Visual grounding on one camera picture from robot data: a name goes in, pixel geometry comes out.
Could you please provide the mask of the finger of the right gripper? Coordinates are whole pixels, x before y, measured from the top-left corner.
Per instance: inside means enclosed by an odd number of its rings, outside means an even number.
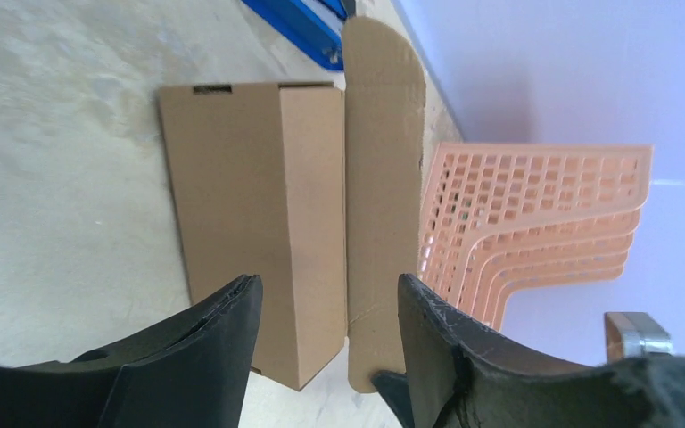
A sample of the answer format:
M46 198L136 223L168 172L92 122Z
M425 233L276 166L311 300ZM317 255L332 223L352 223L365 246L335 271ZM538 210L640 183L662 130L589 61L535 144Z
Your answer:
M396 416L403 428L414 428L414 417L405 374L382 370L371 377L380 397Z

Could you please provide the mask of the brown cardboard box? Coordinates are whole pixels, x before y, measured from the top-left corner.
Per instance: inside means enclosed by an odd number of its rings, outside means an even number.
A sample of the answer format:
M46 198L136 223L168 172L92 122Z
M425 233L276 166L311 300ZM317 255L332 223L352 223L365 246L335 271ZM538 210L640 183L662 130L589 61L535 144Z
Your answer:
M294 390L347 348L348 382L405 369L397 283L417 269L425 76L365 16L330 82L164 86L156 94L189 298L263 283L252 365Z

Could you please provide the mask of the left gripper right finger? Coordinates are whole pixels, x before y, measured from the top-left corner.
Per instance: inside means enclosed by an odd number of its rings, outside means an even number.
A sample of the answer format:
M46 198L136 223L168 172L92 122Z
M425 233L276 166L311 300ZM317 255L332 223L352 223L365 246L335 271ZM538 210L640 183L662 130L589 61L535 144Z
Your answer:
M398 317L418 427L685 427L685 357L584 366L528 348L411 274Z

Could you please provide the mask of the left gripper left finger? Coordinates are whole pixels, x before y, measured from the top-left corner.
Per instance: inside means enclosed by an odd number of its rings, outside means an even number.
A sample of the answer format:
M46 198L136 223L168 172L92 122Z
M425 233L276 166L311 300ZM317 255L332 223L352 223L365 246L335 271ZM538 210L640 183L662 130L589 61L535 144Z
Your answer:
M242 275L72 361L0 366L0 427L236 427L262 297Z

